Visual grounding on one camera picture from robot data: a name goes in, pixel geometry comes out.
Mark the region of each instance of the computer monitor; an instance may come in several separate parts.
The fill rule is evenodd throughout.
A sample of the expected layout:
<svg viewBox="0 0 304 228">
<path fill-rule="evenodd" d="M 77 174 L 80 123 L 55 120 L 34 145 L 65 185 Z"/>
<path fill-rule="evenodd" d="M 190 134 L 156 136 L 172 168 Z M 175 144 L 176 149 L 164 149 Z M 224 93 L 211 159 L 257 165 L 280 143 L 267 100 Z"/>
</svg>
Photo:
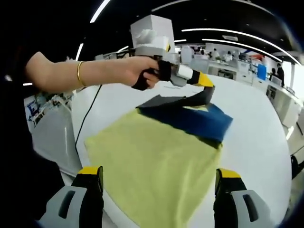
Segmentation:
<svg viewBox="0 0 304 228">
<path fill-rule="evenodd" d="M 277 78 L 276 76 L 272 76 L 271 81 L 279 86 L 281 86 L 281 84 L 282 84 L 282 80 Z"/>
</svg>

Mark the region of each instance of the hand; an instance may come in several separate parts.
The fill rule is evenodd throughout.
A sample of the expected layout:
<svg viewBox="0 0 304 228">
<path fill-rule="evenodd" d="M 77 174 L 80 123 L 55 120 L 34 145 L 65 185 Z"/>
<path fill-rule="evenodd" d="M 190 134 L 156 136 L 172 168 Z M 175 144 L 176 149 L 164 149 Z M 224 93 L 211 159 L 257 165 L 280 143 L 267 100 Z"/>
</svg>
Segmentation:
<svg viewBox="0 0 304 228">
<path fill-rule="evenodd" d="M 130 57 L 114 60 L 114 68 L 112 75 L 116 77 L 118 83 L 127 86 L 133 86 L 137 82 L 140 73 L 143 70 L 153 68 L 158 70 L 158 64 L 150 57 Z M 159 81 L 158 77 L 149 73 L 144 73 L 143 76 L 147 79 L 149 88 L 153 88 Z"/>
</svg>

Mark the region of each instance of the gold bracelet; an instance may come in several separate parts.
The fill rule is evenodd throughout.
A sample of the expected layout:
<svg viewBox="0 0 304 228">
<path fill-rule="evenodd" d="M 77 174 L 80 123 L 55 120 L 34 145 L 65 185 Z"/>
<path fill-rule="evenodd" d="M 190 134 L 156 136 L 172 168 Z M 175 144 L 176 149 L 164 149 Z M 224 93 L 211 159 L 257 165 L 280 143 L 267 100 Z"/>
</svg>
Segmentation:
<svg viewBox="0 0 304 228">
<path fill-rule="evenodd" d="M 79 73 L 80 66 L 81 66 L 82 63 L 83 63 L 83 61 L 81 61 L 80 63 L 78 63 L 78 66 L 77 66 L 77 78 L 78 78 L 79 83 L 80 83 L 83 87 L 86 87 L 85 84 L 84 84 L 84 82 L 81 80 L 81 78 L 80 78 L 80 73 Z"/>
</svg>

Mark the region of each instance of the yellow towel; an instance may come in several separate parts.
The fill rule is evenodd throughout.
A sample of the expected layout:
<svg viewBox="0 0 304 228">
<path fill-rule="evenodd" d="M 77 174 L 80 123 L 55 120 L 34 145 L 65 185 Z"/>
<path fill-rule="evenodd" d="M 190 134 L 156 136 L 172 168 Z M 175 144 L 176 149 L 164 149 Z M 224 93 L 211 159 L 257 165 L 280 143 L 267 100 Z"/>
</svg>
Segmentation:
<svg viewBox="0 0 304 228">
<path fill-rule="evenodd" d="M 215 177 L 220 148 L 128 113 L 86 142 L 104 168 L 104 188 L 141 228 L 183 228 Z"/>
</svg>

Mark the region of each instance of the white table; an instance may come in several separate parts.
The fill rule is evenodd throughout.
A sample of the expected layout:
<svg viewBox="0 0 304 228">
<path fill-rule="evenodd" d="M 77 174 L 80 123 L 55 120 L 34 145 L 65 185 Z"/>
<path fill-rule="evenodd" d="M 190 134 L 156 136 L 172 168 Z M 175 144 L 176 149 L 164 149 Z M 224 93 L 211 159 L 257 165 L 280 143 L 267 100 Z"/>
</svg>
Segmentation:
<svg viewBox="0 0 304 228">
<path fill-rule="evenodd" d="M 285 88 L 269 80 L 266 81 L 266 84 L 276 89 L 275 98 L 272 103 L 282 124 L 287 128 L 295 126 L 303 108 L 302 101 Z"/>
<path fill-rule="evenodd" d="M 288 207 L 291 189 L 289 149 L 280 120 L 265 94 L 239 82 L 209 76 L 216 86 L 211 102 L 234 118 L 224 139 L 220 167 L 238 172 L 247 189 L 254 190 L 271 209 L 271 219 L 280 223 Z M 75 137 L 98 87 L 78 93 L 72 101 Z M 97 134 L 120 116 L 157 94 L 193 95 L 199 87 L 182 89 L 160 82 L 147 91 L 124 85 L 105 85 L 85 120 L 77 149 L 83 166 L 90 165 L 84 147 L 86 137 Z M 188 227 L 214 227 L 214 182 L 188 223 Z M 137 227 L 104 191 L 104 210 L 118 227 Z"/>
<path fill-rule="evenodd" d="M 209 67 L 217 68 L 217 69 L 224 69 L 238 73 L 238 67 L 231 66 L 229 63 L 226 62 L 216 62 L 216 61 L 209 61 Z"/>
<path fill-rule="evenodd" d="M 75 150 L 71 113 L 63 105 L 52 107 L 32 130 L 34 150 L 55 161 L 60 171 L 75 177 L 81 163 Z"/>
</svg>

